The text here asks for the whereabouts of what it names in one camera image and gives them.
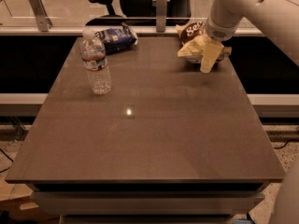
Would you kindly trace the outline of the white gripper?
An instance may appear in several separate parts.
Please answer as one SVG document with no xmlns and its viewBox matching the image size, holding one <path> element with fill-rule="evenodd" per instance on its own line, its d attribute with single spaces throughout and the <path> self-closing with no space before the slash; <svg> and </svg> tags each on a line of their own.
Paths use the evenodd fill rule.
<svg viewBox="0 0 299 224">
<path fill-rule="evenodd" d="M 206 46 L 200 67 L 202 73 L 207 74 L 211 71 L 223 49 L 223 44 L 219 41 L 231 39 L 241 20 L 242 17 L 238 13 L 227 8 L 220 0 L 213 1 L 206 20 L 207 35 L 194 38 L 198 48 Z"/>
</svg>

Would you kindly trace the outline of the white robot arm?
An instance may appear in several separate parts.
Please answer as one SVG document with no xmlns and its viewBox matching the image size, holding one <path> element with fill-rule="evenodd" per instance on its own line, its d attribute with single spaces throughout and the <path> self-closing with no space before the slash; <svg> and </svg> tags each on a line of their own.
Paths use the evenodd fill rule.
<svg viewBox="0 0 299 224">
<path fill-rule="evenodd" d="M 228 40 L 244 18 L 299 65 L 298 0 L 214 0 L 206 33 L 214 40 Z M 299 158 L 284 177 L 269 224 L 299 224 Z"/>
</svg>

